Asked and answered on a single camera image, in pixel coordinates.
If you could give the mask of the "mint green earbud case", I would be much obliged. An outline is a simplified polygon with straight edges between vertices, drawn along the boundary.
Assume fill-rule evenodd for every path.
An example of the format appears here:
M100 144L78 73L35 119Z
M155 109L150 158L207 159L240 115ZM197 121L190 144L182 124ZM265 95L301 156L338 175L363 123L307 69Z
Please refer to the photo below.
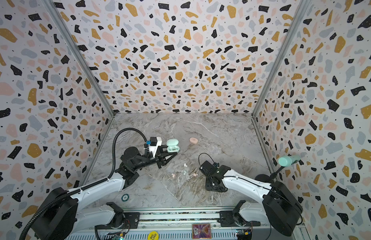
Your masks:
M166 142L166 150L168 153L178 153L180 148L178 146L179 141L177 139L169 139Z

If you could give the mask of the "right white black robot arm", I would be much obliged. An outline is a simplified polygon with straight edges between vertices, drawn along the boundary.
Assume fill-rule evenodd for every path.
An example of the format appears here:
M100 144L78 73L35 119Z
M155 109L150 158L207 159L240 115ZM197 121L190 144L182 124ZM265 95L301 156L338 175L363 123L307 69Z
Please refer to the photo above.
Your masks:
M241 200L231 211L221 211L218 222L223 227L249 227L254 223L269 224L273 230L290 237L297 225L303 222L303 208L290 190L279 181L272 182L267 175L254 180L245 177L228 166L205 161L200 166L206 178L206 190L225 193L237 191L260 207Z

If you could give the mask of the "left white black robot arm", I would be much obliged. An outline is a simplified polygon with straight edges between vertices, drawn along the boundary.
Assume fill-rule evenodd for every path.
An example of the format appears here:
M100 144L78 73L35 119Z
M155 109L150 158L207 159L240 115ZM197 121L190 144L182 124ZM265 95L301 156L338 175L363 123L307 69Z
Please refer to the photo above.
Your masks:
M153 146L141 154L136 147L129 147L121 155L119 168L114 170L111 178L67 191L62 188L53 190L28 222L20 238L23 240L28 230L33 230L41 240L64 240L72 233L90 227L131 228L133 221L116 203L107 202L95 208L89 208L89 205L132 185L139 177L138 171L144 167L165 166L177 155L177 152L169 153L167 150L167 146Z

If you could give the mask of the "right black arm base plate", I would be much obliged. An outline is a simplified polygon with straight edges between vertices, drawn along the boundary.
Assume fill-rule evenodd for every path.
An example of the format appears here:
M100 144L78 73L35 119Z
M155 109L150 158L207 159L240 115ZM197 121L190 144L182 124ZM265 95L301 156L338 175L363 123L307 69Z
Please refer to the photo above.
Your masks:
M218 223L222 227L260 227L261 223L258 221L247 222L243 218L239 217L238 214L234 214L233 211L220 211Z

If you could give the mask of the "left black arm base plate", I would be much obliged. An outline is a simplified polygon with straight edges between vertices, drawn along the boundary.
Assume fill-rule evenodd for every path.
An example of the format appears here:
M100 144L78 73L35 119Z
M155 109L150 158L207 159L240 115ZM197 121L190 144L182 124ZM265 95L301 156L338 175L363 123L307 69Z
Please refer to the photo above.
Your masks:
M101 230L111 229L119 231L136 229L139 218L139 212L116 213L109 224L99 225L98 228Z

